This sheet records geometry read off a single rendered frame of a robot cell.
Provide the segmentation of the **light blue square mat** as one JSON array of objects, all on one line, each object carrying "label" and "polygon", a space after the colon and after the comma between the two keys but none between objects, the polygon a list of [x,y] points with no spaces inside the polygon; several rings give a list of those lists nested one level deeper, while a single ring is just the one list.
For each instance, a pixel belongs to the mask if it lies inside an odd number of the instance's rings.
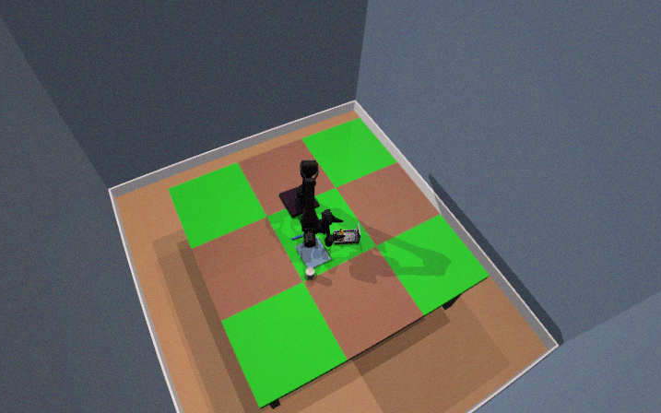
[{"label": "light blue square mat", "polygon": [[304,246],[304,243],[295,246],[299,255],[301,256],[302,261],[306,267],[315,268],[325,262],[331,260],[324,246],[318,239],[315,237],[316,245],[314,247],[308,248]]}]

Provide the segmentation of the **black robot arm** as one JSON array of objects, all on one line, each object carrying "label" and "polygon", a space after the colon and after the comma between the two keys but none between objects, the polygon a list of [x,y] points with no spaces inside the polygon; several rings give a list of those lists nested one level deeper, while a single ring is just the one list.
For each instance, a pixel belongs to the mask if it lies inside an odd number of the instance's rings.
[{"label": "black robot arm", "polygon": [[[316,162],[316,160],[302,160],[300,168],[302,185],[297,189],[296,200],[300,207],[305,207],[300,221],[301,231],[304,231],[304,246],[311,248],[316,245],[314,232],[318,231],[318,228],[328,230],[328,227],[333,223],[333,220],[328,212],[322,212],[322,219],[319,219],[314,210],[314,187],[316,185],[315,179],[319,172],[318,162]],[[313,175],[315,175],[314,178],[312,178]]]}]

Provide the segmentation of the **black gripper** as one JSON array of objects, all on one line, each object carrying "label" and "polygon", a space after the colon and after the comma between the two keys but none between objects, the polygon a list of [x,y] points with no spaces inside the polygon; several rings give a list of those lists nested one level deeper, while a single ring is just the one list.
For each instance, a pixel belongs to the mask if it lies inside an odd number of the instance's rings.
[{"label": "black gripper", "polygon": [[[332,212],[330,211],[330,209],[326,209],[324,212],[328,212],[329,215],[332,216],[333,222],[343,222],[342,219],[334,217]],[[345,235],[335,235],[335,234],[331,235],[330,234],[330,227],[328,227],[328,230],[323,230],[323,229],[318,228],[318,231],[315,231],[315,234],[317,234],[317,233],[326,234],[325,246],[327,246],[327,247],[331,247],[331,245],[333,244],[334,241],[345,237]]]}]

